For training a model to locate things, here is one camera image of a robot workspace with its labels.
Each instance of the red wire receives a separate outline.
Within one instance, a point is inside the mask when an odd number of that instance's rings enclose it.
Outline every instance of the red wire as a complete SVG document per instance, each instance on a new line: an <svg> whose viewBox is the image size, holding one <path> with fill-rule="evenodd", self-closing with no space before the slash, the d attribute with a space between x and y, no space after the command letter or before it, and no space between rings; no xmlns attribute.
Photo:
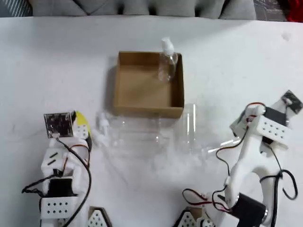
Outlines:
<svg viewBox="0 0 303 227"><path fill-rule="evenodd" d="M204 202L190 202L184 195L184 192L186 191L190 191L192 193L194 193L196 196L198 196L200 199L204 200ZM184 198L184 200L189 204L189 205L192 205L192 206L201 206L201 205L206 205L206 204L213 204L212 201L207 201L207 198L203 197L202 195L200 195L199 193L197 193L195 190L193 189L190 189L190 188L186 188L183 190L182 192L182 196ZM217 205L220 205L222 207L224 207L224 205L220 202L214 202L214 204L217 204ZM218 209L219 211L222 211L222 212L228 212L227 210L225 209Z"/></svg>

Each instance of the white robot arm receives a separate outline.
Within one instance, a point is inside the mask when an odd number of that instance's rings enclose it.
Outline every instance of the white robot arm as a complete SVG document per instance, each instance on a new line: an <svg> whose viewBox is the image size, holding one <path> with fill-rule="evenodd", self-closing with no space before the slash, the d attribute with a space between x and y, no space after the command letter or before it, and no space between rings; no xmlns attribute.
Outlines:
<svg viewBox="0 0 303 227"><path fill-rule="evenodd" d="M272 108L258 105L247 107L232 125L234 134L243 138L239 159L225 181L225 202L229 212L220 212L207 206L206 212L217 227L275 226L278 201L283 190L283 159L289 147L291 129L289 118L298 114L302 103L288 91ZM249 173L260 177L263 202L259 203L240 193L240 187Z"/></svg>
<svg viewBox="0 0 303 227"><path fill-rule="evenodd" d="M41 164L44 178L22 192L38 193L41 227L87 226L90 190L90 130L84 116L77 111L45 114L50 138ZM30 190L42 183L42 191Z"/></svg>

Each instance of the cardboard box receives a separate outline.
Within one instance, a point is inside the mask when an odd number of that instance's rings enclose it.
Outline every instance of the cardboard box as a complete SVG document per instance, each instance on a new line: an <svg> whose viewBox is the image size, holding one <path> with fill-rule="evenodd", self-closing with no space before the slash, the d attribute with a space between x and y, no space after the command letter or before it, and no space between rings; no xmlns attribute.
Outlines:
<svg viewBox="0 0 303 227"><path fill-rule="evenodd" d="M158 52L119 52L115 114L179 118L184 109L182 55L170 82L158 79Z"/></svg>

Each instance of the white table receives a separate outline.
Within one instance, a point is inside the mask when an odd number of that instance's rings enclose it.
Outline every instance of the white table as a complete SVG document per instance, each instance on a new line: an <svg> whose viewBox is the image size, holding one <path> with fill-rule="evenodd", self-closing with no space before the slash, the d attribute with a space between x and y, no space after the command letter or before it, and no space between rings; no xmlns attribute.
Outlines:
<svg viewBox="0 0 303 227"><path fill-rule="evenodd" d="M288 89L303 100L302 24L150 16L1 18L1 226L38 225L38 197L20 192L41 177L48 145L43 113L78 109L94 125L97 110L110 100L118 51L160 51L165 35L183 54L186 103L200 105L204 130L218 140L249 102L271 105ZM302 119L303 113L291 122L296 134L285 161L299 193ZM238 154L228 151L225 157L233 164ZM219 161L205 167L191 157L161 158L156 167L153 159L118 162L95 148L89 203L105 207L114 227L168 227L185 208L182 189L222 187L226 167ZM210 178L214 170L217 177ZM251 184L243 190L260 193ZM280 204L276 226L299 226L303 197L283 197Z"/></svg>

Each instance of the transparent bottle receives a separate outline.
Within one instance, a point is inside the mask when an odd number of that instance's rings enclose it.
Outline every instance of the transparent bottle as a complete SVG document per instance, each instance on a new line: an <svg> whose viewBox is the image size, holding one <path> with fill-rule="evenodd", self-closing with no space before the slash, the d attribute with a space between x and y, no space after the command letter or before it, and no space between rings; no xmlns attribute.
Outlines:
<svg viewBox="0 0 303 227"><path fill-rule="evenodd" d="M162 39L163 52L159 58L159 80L171 81L176 75L178 54L168 37Z"/></svg>

